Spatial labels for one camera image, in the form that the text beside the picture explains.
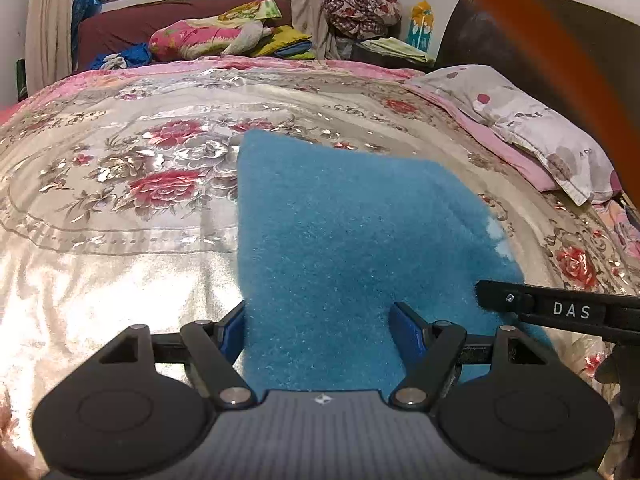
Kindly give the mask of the grey gloved right hand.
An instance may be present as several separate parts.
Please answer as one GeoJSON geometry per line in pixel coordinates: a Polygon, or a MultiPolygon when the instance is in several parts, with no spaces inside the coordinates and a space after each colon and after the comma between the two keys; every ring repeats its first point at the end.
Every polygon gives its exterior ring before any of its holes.
{"type": "Polygon", "coordinates": [[[594,374],[601,384],[620,386],[620,403],[627,411],[639,414],[639,347],[616,344],[612,353],[598,366],[594,374]]]}

